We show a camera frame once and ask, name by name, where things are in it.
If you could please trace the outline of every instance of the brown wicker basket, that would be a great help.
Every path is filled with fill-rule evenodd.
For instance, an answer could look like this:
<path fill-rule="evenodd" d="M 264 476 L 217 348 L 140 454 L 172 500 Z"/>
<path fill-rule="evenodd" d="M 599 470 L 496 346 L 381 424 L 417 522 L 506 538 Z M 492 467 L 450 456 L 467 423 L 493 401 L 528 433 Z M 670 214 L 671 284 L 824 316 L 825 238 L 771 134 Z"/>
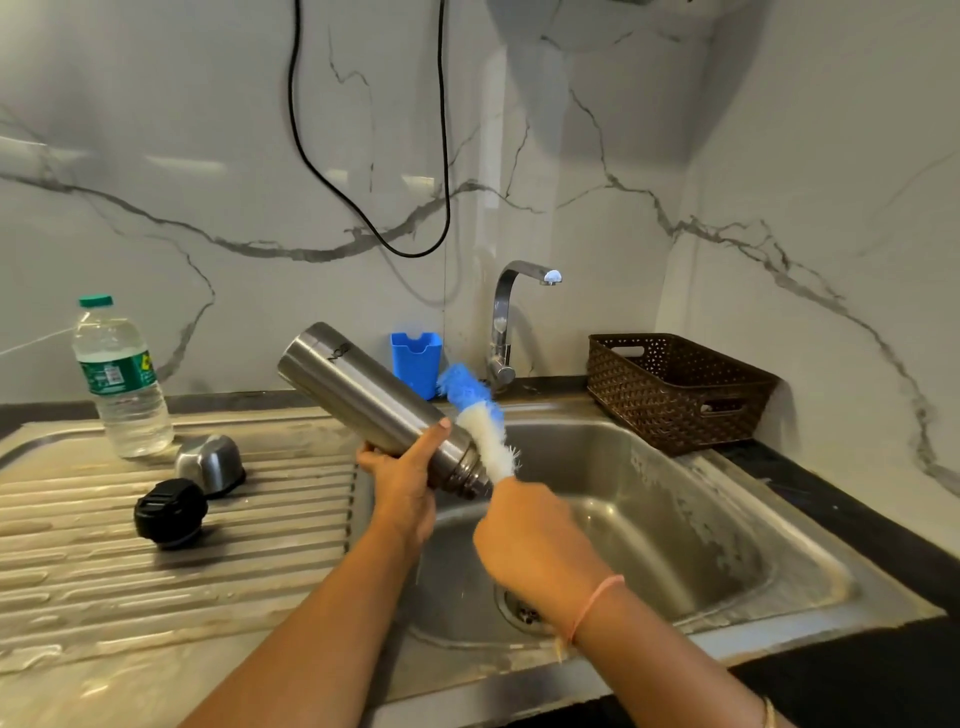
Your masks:
<path fill-rule="evenodd" d="M 618 348 L 639 348 L 622 356 Z M 753 436 L 780 380 L 672 333 L 593 334 L 587 388 L 668 455 Z"/>

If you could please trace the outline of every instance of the marble backsplash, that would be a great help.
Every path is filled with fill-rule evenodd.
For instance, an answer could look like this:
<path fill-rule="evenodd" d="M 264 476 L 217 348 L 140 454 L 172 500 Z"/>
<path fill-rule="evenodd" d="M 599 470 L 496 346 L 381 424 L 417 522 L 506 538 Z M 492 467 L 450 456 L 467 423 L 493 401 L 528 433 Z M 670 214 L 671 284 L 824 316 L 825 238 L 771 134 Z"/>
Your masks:
<path fill-rule="evenodd" d="M 296 156 L 289 3 L 4 4 L 0 401 L 84 395 L 65 330 L 93 292 L 171 393 L 282 386 L 317 320 L 384 361 L 388 332 L 433 329 L 479 370 L 527 258 L 564 283 L 516 284 L 522 376 L 581 373 L 601 329 L 701 341 L 785 380 L 764 442 L 960 554 L 960 6 L 718 3 L 449 0 L 453 224 L 413 261 Z M 305 5 L 308 152 L 422 250 L 436 0 Z M 735 12 L 678 12 L 708 6 Z"/>
<path fill-rule="evenodd" d="M 299 120 L 394 245 L 444 223 L 436 0 L 305 6 Z M 305 169 L 285 115 L 290 2 L 14 0 L 0 11 L 0 401 L 84 396 L 76 298 L 109 292 L 168 393 L 283 386 L 317 320 L 381 360 L 436 330 L 480 370 L 515 258 L 522 376 L 584 370 L 587 334 L 650 329 L 712 25 L 609 0 L 450 0 L 453 224 L 386 254 Z"/>
<path fill-rule="evenodd" d="M 658 327 L 774 372 L 761 440 L 960 554 L 960 5 L 718 25 Z"/>

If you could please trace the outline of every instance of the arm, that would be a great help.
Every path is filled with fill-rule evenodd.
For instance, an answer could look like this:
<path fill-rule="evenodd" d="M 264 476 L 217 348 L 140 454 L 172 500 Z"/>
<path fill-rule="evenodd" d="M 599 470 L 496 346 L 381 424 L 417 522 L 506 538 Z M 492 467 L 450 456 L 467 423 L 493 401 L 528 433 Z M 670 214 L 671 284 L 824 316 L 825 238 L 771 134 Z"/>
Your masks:
<path fill-rule="evenodd" d="M 537 608 L 561 635 L 612 571 L 542 484 L 497 483 L 473 542 L 502 586 Z M 622 584 L 602 592 L 574 642 L 637 725 L 762 728 L 763 701 Z M 783 717 L 778 728 L 791 728 Z"/>
<path fill-rule="evenodd" d="M 444 418 L 398 460 L 364 446 L 357 462 L 376 482 L 367 532 L 180 728 L 357 725 L 403 582 L 433 530 L 426 465 L 449 430 Z"/>

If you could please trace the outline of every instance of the faucet spout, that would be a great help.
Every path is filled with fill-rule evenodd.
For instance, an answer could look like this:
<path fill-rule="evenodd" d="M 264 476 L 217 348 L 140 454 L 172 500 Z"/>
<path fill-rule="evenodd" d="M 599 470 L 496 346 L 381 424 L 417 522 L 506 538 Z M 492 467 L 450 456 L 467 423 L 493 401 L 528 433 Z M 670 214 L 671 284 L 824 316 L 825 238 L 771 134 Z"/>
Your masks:
<path fill-rule="evenodd" d="M 510 366 L 510 345 L 507 343 L 507 334 L 510 327 L 510 294 L 514 288 L 514 281 L 519 275 L 535 279 L 540 282 L 540 285 L 556 285 L 564 280 L 560 271 L 526 260 L 514 260 L 508 263 L 500 273 L 493 293 L 493 324 L 490 334 L 490 356 L 487 359 L 487 371 L 494 390 L 502 389 L 516 377 L 516 371 Z"/>

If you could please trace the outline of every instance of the black countertop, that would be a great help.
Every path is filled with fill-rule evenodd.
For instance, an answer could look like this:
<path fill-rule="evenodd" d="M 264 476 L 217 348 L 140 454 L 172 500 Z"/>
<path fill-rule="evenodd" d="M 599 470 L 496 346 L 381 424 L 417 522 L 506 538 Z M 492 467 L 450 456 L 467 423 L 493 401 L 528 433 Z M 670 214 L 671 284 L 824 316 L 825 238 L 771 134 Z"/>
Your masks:
<path fill-rule="evenodd" d="M 503 399 L 582 389 L 582 377 L 519 379 Z M 311 404 L 293 391 L 167 400 L 171 412 L 180 414 Z M 93 418 L 96 412 L 89 402 L 3 405 L 0 437 L 27 422 Z M 754 691 L 769 695 L 799 728 L 960 728 L 960 561 L 760 443 L 738 443 L 717 450 L 948 613 L 899 629 L 771 655 L 734 667 L 732 673 Z M 570 724 L 598 728 L 633 725 L 610 696 L 516 721 L 512 726 Z"/>

